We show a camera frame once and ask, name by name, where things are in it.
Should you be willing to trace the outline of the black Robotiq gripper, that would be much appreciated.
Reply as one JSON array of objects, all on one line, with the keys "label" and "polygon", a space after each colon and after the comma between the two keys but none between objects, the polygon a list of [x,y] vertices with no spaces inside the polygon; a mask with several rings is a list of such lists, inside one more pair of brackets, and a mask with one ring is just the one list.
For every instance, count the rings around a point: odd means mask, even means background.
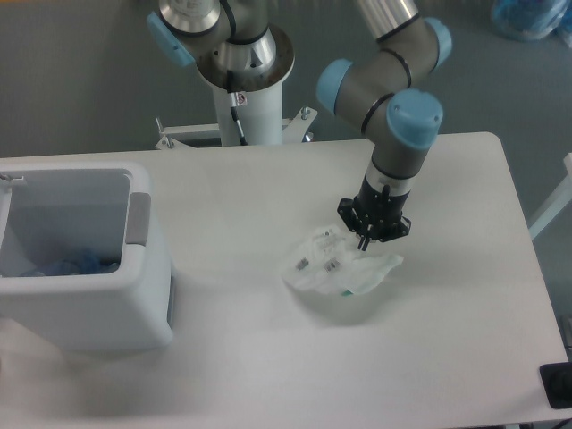
[{"label": "black Robotiq gripper", "polygon": [[337,212],[346,227],[359,237],[357,249],[366,251],[371,242],[387,242],[409,234],[411,221],[403,215],[407,199],[407,192],[394,196],[389,184],[383,184],[378,191],[364,178],[357,196],[342,198]]}]

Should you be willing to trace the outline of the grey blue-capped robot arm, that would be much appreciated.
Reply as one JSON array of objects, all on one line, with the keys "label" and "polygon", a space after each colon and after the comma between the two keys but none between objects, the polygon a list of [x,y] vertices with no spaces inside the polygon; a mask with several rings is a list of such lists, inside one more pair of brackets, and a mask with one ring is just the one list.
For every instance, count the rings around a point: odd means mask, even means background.
[{"label": "grey blue-capped robot arm", "polygon": [[[412,1],[360,1],[377,45],[364,64],[330,63],[316,96],[374,145],[358,194],[337,211],[358,248],[408,235],[403,206],[442,124],[443,110],[416,84],[449,57],[448,28]],[[162,1],[147,16],[158,47],[181,67],[195,65],[214,93],[225,146],[283,142],[282,84],[294,65],[286,33],[265,1]]]}]

